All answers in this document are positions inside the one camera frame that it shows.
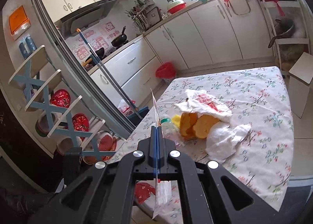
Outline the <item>metal pot on trolley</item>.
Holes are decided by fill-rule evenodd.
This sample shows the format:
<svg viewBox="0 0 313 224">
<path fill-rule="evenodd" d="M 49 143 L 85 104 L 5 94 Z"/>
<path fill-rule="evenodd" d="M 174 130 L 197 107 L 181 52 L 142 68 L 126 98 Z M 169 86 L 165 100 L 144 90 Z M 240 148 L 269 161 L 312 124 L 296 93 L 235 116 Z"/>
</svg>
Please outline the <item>metal pot on trolley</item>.
<svg viewBox="0 0 313 224">
<path fill-rule="evenodd" d="M 275 34 L 270 40 L 268 48 L 271 48 L 277 39 L 287 39 L 292 37 L 296 29 L 294 21 L 290 18 L 277 18 L 275 21 Z"/>
</svg>

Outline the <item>range hood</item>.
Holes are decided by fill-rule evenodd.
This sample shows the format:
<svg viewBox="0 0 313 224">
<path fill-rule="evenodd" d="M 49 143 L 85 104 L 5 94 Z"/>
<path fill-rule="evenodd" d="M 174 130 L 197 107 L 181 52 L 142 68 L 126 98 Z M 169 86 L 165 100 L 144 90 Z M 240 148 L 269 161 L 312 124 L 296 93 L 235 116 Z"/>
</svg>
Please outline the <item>range hood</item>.
<svg viewBox="0 0 313 224">
<path fill-rule="evenodd" d="M 55 22 L 64 39 L 76 36 L 78 32 L 88 29 L 107 17 L 118 0 L 100 0 L 77 9 Z"/>
</svg>

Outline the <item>white stool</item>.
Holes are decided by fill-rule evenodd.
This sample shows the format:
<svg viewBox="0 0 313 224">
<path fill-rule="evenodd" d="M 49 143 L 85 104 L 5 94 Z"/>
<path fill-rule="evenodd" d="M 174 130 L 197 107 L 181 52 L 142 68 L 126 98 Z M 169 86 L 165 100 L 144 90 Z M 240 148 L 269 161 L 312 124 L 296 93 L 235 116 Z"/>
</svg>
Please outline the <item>white stool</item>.
<svg viewBox="0 0 313 224">
<path fill-rule="evenodd" d="M 302 118 L 305 111 L 310 85 L 313 76 L 313 57 L 311 54 L 303 52 L 300 58 L 289 70 L 289 99 L 291 109 L 298 118 Z"/>
</svg>

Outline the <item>clear plastic wrapper bag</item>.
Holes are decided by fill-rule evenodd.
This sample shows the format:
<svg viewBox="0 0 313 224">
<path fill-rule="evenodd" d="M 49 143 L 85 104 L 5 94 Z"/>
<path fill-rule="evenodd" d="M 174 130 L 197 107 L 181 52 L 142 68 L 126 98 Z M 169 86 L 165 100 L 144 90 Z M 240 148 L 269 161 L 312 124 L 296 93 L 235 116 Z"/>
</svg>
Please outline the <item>clear plastic wrapper bag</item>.
<svg viewBox="0 0 313 224">
<path fill-rule="evenodd" d="M 156 105 L 156 99 L 154 97 L 153 91 L 151 90 L 154 117 L 155 117 L 155 127 L 161 127 L 160 117 Z M 160 212 L 168 205 L 171 200 L 171 181 L 161 181 L 159 174 L 156 174 L 156 194 L 155 194 L 155 204 L 152 219 L 156 218 Z"/>
</svg>

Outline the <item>black frying pan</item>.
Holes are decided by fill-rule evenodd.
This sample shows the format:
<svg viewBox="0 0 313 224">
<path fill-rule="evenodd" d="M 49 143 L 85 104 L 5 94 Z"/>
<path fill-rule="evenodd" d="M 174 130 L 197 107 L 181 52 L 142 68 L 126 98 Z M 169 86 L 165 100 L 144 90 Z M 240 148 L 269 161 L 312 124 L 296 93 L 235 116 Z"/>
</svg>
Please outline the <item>black frying pan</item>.
<svg viewBox="0 0 313 224">
<path fill-rule="evenodd" d="M 111 42 L 112 46 L 119 48 L 127 42 L 127 35 L 125 34 L 126 26 L 122 28 L 122 32 L 119 36 L 114 38 Z"/>
</svg>

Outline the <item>red lined trash bin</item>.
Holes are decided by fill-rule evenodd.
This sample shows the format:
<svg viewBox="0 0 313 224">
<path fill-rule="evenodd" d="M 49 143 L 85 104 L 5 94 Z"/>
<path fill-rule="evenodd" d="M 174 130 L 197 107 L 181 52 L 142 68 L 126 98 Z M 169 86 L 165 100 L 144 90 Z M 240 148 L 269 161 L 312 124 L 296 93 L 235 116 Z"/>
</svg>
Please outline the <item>red lined trash bin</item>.
<svg viewBox="0 0 313 224">
<path fill-rule="evenodd" d="M 166 62 L 156 70 L 156 77 L 163 79 L 167 84 L 171 83 L 176 77 L 176 69 L 170 62 Z"/>
</svg>

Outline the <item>red slipper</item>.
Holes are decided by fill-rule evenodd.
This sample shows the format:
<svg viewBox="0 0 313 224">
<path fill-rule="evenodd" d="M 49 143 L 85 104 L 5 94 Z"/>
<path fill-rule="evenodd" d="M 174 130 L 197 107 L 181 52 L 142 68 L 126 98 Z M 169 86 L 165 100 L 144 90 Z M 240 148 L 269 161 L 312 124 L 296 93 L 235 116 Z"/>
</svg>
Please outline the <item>red slipper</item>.
<svg viewBox="0 0 313 224">
<path fill-rule="evenodd" d="M 69 108 L 71 104 L 71 96 L 67 90 L 59 89 L 53 94 L 49 103 L 58 107 Z"/>
</svg>

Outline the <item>white plastic bag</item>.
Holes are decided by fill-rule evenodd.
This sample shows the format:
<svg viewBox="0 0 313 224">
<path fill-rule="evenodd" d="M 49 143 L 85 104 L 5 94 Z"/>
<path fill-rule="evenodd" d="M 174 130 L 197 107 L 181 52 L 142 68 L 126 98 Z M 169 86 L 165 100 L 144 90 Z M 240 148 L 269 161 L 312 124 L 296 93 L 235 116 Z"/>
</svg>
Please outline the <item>white plastic bag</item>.
<svg viewBox="0 0 313 224">
<path fill-rule="evenodd" d="M 246 138 L 250 129 L 250 124 L 240 124 L 234 128 L 224 122 L 213 125 L 206 138 L 205 151 L 209 159 L 224 163 L 235 154 L 237 144 Z"/>
</svg>

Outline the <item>white storage trolley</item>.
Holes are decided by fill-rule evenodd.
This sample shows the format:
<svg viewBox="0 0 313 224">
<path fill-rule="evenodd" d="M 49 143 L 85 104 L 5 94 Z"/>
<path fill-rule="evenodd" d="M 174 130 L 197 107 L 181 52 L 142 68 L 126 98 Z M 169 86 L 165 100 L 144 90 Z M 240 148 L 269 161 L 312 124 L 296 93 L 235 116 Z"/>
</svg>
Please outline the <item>white storage trolley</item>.
<svg viewBox="0 0 313 224">
<path fill-rule="evenodd" d="M 268 48 L 274 51 L 275 64 L 283 75 L 303 52 L 311 52 L 309 28 L 302 0 L 258 0 L 270 31 Z"/>
</svg>

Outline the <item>orange paper on wall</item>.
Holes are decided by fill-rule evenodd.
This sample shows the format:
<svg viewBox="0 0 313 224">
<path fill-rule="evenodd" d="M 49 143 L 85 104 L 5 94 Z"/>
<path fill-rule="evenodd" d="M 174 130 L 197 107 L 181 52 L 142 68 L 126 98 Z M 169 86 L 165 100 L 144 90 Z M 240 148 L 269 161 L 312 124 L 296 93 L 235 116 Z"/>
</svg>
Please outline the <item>orange paper on wall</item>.
<svg viewBox="0 0 313 224">
<path fill-rule="evenodd" d="M 30 20 L 23 6 L 17 8 L 9 16 L 10 33 L 14 40 L 17 40 L 30 26 Z"/>
</svg>

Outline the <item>blue dustpan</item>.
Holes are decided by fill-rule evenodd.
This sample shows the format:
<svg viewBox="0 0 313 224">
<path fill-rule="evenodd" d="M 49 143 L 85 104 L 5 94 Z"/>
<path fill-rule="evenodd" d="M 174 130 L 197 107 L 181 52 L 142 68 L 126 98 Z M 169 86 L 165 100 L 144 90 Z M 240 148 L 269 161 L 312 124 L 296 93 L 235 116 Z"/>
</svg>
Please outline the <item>blue dustpan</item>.
<svg viewBox="0 0 313 224">
<path fill-rule="evenodd" d="M 145 118 L 146 114 L 148 114 L 149 108 L 147 106 L 139 109 L 136 113 L 130 114 L 127 118 L 132 122 L 134 126 L 138 126 L 141 121 Z"/>
</svg>

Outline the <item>clear plastic bottle green label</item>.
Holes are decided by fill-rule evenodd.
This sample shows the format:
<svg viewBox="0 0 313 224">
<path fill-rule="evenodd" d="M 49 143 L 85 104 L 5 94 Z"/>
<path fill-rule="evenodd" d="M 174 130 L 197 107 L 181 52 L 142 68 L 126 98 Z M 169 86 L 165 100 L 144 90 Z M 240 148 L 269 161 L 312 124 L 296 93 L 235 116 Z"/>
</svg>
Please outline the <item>clear plastic bottle green label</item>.
<svg viewBox="0 0 313 224">
<path fill-rule="evenodd" d="M 169 118 L 168 116 L 162 116 L 160 122 L 163 137 L 176 142 L 179 141 L 179 129 L 174 125 L 171 118 Z"/>
</svg>

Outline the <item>orange peel large piece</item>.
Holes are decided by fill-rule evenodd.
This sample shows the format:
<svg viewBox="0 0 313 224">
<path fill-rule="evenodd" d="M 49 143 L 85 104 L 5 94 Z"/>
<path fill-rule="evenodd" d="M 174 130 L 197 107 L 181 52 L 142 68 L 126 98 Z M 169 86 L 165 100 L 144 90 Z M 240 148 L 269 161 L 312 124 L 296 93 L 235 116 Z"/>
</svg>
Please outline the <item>orange peel large piece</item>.
<svg viewBox="0 0 313 224">
<path fill-rule="evenodd" d="M 185 140 L 195 138 L 193 126 L 196 124 L 198 116 L 196 113 L 183 113 L 180 118 L 179 131 Z"/>
</svg>

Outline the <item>white blue shoe rack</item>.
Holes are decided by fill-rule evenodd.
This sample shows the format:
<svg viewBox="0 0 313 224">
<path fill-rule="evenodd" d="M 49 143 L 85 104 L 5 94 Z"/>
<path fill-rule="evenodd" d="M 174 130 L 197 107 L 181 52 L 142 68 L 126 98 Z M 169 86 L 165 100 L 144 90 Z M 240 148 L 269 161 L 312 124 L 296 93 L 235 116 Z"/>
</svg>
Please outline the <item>white blue shoe rack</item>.
<svg viewBox="0 0 313 224">
<path fill-rule="evenodd" d="M 73 109 L 82 102 L 82 96 L 71 98 L 69 108 L 49 103 L 58 85 L 64 80 L 62 71 L 57 69 L 48 79 L 38 79 L 38 73 L 49 63 L 44 45 L 41 45 L 12 74 L 9 85 L 20 89 L 27 101 L 25 112 L 41 111 L 35 130 L 42 136 L 54 138 L 57 147 L 78 147 L 83 160 L 91 165 L 98 160 L 108 160 L 117 150 L 118 139 L 101 130 L 105 120 L 97 116 L 88 119 L 82 113 L 74 114 Z"/>
</svg>

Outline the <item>floral tablecloth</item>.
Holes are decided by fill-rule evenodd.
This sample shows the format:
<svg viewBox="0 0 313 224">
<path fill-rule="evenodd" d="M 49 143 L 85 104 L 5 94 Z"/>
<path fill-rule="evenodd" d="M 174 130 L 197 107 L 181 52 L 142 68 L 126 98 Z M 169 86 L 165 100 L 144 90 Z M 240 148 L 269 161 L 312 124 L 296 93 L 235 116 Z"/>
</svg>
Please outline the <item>floral tablecloth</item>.
<svg viewBox="0 0 313 224">
<path fill-rule="evenodd" d="M 294 146 L 291 106 L 279 68 L 177 78 L 157 98 L 161 117 L 181 114 L 178 103 L 187 99 L 186 90 L 205 90 L 224 103 L 232 112 L 233 127 L 251 126 L 223 166 L 279 211 L 291 175 Z"/>
</svg>

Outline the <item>white bag with red print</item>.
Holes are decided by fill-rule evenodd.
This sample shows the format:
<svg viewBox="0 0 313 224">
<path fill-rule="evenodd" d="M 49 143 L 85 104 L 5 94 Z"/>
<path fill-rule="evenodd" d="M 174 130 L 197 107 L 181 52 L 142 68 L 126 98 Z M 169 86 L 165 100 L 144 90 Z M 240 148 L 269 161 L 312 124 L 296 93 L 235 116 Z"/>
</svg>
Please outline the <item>white bag with red print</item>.
<svg viewBox="0 0 313 224">
<path fill-rule="evenodd" d="M 232 111 L 217 97 L 205 90 L 185 90 L 187 98 L 175 106 L 185 113 L 197 113 L 198 116 L 211 115 L 222 122 L 230 123 Z"/>
</svg>

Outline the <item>red basin with lid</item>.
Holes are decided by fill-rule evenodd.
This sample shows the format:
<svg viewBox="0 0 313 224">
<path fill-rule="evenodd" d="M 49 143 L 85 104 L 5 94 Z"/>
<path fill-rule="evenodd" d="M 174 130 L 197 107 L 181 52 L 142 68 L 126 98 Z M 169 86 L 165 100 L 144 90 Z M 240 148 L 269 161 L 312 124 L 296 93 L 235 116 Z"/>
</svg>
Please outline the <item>red basin with lid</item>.
<svg viewBox="0 0 313 224">
<path fill-rule="evenodd" d="M 171 0 L 167 5 L 167 12 L 170 14 L 174 14 L 186 7 L 186 2 L 183 0 Z"/>
</svg>

